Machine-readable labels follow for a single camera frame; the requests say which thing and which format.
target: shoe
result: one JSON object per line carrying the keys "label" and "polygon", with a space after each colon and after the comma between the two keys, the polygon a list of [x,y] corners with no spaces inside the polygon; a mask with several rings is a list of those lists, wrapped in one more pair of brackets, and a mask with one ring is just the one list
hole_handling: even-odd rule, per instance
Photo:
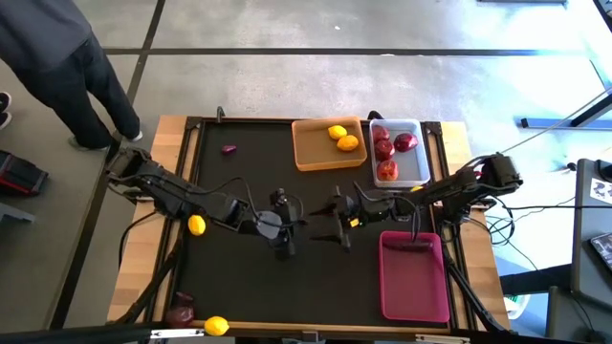
{"label": "shoe", "polygon": [[87,151],[103,151],[106,150],[108,147],[110,147],[110,145],[107,145],[106,147],[101,147],[101,148],[87,148],[87,147],[83,147],[82,145],[78,144],[77,142],[77,138],[75,137],[71,137],[68,139],[68,143],[73,146],[76,150],[79,150],[81,152],[87,152]]}
{"label": "shoe", "polygon": [[11,95],[6,92],[0,92],[0,113],[3,113],[11,106]]}
{"label": "shoe", "polygon": [[138,142],[138,141],[142,140],[142,131],[140,131],[140,132],[138,133],[138,135],[137,135],[135,138],[133,138],[133,139],[127,139],[127,140],[128,140],[128,141],[130,141],[130,142]]}
{"label": "shoe", "polygon": [[11,123],[11,113],[2,113],[0,114],[0,130],[4,129]]}

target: black table surface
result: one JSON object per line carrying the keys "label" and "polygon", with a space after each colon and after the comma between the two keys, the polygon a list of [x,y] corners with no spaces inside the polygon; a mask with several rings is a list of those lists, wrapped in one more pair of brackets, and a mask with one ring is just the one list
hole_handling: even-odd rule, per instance
{"label": "black table surface", "polygon": [[561,340],[585,342],[590,331],[586,312],[595,331],[610,332],[612,312],[584,297],[572,297],[569,291],[552,287],[548,293],[548,312],[546,316],[546,337]]}
{"label": "black table surface", "polygon": [[[368,141],[367,131],[363,133]],[[335,185],[354,199],[353,181],[364,189],[374,188],[369,158],[360,167],[298,171],[291,126],[286,123],[207,123],[203,144],[198,184],[212,188],[229,178],[243,177],[258,210],[270,208],[269,195],[278,187],[298,196],[306,213],[323,207]],[[221,155],[225,144],[236,145],[237,151]],[[224,190],[246,197],[241,183]],[[295,234],[296,256],[286,262],[275,260],[261,237],[209,225],[203,236],[189,236],[186,241],[175,290],[194,296],[197,319],[220,315],[247,322],[446,326],[382,316],[379,236],[385,230],[408,231],[409,223],[387,221],[357,228],[352,252],[345,253],[340,245],[309,240],[332,226],[332,219],[308,217],[308,221]],[[431,231],[428,211],[422,212],[422,222],[422,231]]]}
{"label": "black table surface", "polygon": [[[576,205],[610,205],[590,196],[591,180],[601,180],[595,163],[579,160]],[[576,209],[571,288],[612,307],[612,272],[591,247],[590,239],[612,231],[612,209]]]}

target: red apple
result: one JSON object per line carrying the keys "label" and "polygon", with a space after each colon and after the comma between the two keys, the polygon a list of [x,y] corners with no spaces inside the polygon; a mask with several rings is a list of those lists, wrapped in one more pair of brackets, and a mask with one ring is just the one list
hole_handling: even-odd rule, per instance
{"label": "red apple", "polygon": [[390,140],[380,140],[374,146],[374,155],[378,161],[391,159],[393,153],[395,153],[395,148],[393,148],[393,143]]}
{"label": "red apple", "polygon": [[395,146],[395,149],[398,150],[398,152],[407,152],[410,149],[416,147],[417,144],[419,144],[417,137],[410,133],[400,134],[393,141],[393,145]]}
{"label": "red apple", "polygon": [[377,143],[380,140],[389,140],[389,138],[391,138],[391,135],[386,128],[381,127],[380,125],[375,125],[372,127],[372,141],[374,141],[374,143]]}
{"label": "red apple", "polygon": [[380,162],[376,167],[376,176],[379,181],[395,181],[399,174],[398,164],[393,160]]}

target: plum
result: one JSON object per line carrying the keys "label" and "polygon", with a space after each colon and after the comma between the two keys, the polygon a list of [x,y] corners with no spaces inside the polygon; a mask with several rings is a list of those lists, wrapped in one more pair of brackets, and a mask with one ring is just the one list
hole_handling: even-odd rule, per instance
{"label": "plum", "polygon": [[186,328],[193,321],[193,297],[184,292],[177,292],[177,305],[165,314],[165,321],[173,329]]}

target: lemon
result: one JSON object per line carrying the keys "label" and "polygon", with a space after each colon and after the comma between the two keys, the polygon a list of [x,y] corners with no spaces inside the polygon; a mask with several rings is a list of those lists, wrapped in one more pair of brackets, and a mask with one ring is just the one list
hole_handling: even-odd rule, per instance
{"label": "lemon", "polygon": [[191,234],[195,236],[200,236],[204,234],[205,230],[207,230],[207,224],[200,215],[191,215],[189,217],[189,221],[187,222],[187,226],[189,227]]}
{"label": "lemon", "polygon": [[228,320],[221,316],[212,316],[204,322],[204,330],[210,335],[223,335],[229,329]]}
{"label": "lemon", "polygon": [[334,140],[342,139],[346,136],[346,129],[341,125],[334,125],[327,129],[329,137]]}
{"label": "lemon", "polygon": [[356,137],[352,135],[348,135],[338,140],[337,147],[339,150],[350,152],[353,149],[355,149],[358,145],[360,145],[360,141],[357,140]]}

